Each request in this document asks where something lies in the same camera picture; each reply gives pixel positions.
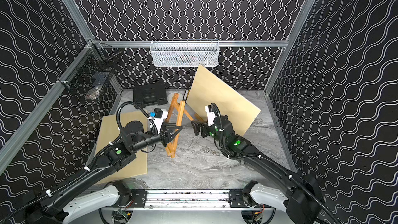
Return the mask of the wooden easel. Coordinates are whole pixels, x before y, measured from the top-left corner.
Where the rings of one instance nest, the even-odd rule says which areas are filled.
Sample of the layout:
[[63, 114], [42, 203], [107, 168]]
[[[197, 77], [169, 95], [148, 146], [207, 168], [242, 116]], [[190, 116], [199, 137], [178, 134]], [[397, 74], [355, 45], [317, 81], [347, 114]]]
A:
[[204, 122], [204, 119], [198, 115], [188, 104], [186, 100], [183, 100], [184, 102], [184, 110], [183, 113], [187, 116], [187, 118], [190, 121], [198, 121], [198, 122]]
[[[169, 107], [169, 111], [168, 111], [168, 116], [166, 118], [166, 122], [169, 122], [171, 120], [172, 117], [172, 113], [174, 110], [177, 111], [177, 120], [176, 120], [176, 124], [177, 126], [180, 126], [182, 124], [182, 119], [185, 113], [185, 105], [186, 102], [184, 100], [181, 100], [178, 103], [178, 98], [179, 98], [179, 94], [178, 93], [174, 93], [173, 98], [171, 100], [171, 105]], [[166, 152], [167, 155], [171, 158], [175, 158], [176, 156], [176, 150], [177, 150], [177, 145], [178, 145], [178, 138], [179, 135], [177, 134], [176, 137], [173, 139], [173, 141], [171, 143], [169, 143], [167, 145]]]

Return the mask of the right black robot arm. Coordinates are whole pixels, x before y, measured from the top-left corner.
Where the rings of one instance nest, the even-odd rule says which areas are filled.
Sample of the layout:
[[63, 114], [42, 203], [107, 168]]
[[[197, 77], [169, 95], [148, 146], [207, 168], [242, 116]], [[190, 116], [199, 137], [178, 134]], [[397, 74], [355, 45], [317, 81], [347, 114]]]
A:
[[222, 115], [215, 103], [205, 107], [207, 121], [192, 121], [196, 136], [213, 138], [220, 152], [229, 160], [242, 162], [271, 180], [275, 189], [251, 181], [246, 187], [248, 205], [267, 205], [284, 211], [296, 224], [322, 223], [324, 211], [333, 221], [340, 221], [325, 206], [317, 180], [309, 175], [293, 172], [262, 153], [252, 142], [238, 135], [228, 116]]

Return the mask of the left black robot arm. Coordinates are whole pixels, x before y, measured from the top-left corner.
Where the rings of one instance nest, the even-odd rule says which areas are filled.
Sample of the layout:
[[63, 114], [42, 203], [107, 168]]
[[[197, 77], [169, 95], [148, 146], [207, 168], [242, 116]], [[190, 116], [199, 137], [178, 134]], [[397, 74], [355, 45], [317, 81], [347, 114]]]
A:
[[[144, 114], [150, 123], [150, 134], [144, 132], [143, 123], [140, 121], [130, 121], [126, 125], [122, 125], [120, 115], [122, 109], [127, 105], [135, 106]], [[116, 111], [116, 122], [120, 134], [114, 141], [102, 148], [89, 165], [71, 179], [50, 188], [46, 193], [35, 196], [24, 206], [4, 217], [1, 223], [6, 223], [19, 212], [25, 212], [26, 219], [31, 218], [36, 222], [60, 223], [66, 220], [71, 214], [64, 207], [84, 190], [123, 169], [136, 158], [138, 151], [144, 151], [145, 148], [155, 146], [157, 143], [167, 146], [174, 140], [182, 127], [164, 122], [161, 122], [160, 126], [156, 126], [155, 120], [160, 116], [159, 109], [153, 113], [147, 113], [132, 101], [122, 103]]]

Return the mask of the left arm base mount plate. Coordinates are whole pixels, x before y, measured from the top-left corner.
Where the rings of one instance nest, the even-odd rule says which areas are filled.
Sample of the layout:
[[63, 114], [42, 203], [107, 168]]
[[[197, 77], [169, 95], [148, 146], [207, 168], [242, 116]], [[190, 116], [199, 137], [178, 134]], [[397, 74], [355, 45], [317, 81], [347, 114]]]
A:
[[143, 208], [145, 207], [148, 192], [143, 189], [133, 190], [130, 193], [127, 203], [122, 205], [122, 208]]

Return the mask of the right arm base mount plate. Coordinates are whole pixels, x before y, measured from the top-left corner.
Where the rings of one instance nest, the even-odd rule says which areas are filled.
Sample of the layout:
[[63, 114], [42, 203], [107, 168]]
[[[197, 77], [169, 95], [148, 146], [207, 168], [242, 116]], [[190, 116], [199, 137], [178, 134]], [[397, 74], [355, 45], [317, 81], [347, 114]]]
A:
[[228, 199], [230, 208], [249, 208], [250, 195], [247, 190], [230, 190]]

